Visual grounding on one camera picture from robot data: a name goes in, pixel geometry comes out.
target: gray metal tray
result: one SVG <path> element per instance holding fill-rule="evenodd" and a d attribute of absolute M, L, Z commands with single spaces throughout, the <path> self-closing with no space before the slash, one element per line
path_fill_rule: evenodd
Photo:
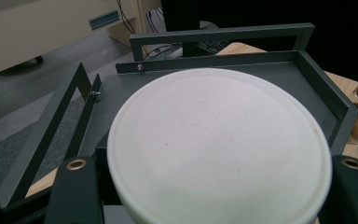
<path fill-rule="evenodd" d="M 145 84 L 175 71 L 202 67 L 244 72 L 281 87 L 318 121 L 332 155 L 342 154 L 357 108 L 304 50 L 117 64 L 119 75 L 103 81 L 100 102 L 94 106 L 79 154 L 92 154 L 120 107 Z"/>

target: gray carpet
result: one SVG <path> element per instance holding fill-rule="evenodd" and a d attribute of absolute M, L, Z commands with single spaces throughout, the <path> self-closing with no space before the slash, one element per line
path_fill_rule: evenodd
<path fill-rule="evenodd" d="M 84 104 L 84 100 L 81 97 L 69 104 L 49 146 L 48 152 L 34 178 L 34 182 L 54 170 L 62 162 Z M 35 123 L 0 142 L 0 185 L 5 179 L 12 163 L 22 150 L 34 126 Z"/>

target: carpet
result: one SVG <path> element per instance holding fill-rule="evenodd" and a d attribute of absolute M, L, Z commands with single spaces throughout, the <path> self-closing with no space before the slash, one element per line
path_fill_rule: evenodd
<path fill-rule="evenodd" d="M 34 177 L 34 182 L 62 163 L 84 104 L 84 100 L 79 97 L 68 105 L 58 130 L 48 148 L 46 156 Z M 26 143 L 28 136 L 35 125 L 36 123 L 33 123 L 0 142 L 0 185 L 5 179 L 11 165 L 22 150 L 22 147 Z"/>

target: white plate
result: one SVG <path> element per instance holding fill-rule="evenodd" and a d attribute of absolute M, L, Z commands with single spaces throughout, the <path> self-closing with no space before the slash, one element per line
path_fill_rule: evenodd
<path fill-rule="evenodd" d="M 118 111 L 107 148 L 137 223 L 308 223 L 331 181 L 311 113 L 272 83 L 226 69 L 143 86 Z"/>

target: round white plate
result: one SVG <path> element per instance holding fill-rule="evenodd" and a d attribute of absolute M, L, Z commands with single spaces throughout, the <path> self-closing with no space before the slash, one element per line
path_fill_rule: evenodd
<path fill-rule="evenodd" d="M 120 108 L 110 173 L 137 223 L 307 223 L 331 181 L 329 146 L 293 96 L 226 69 L 189 69 Z"/>

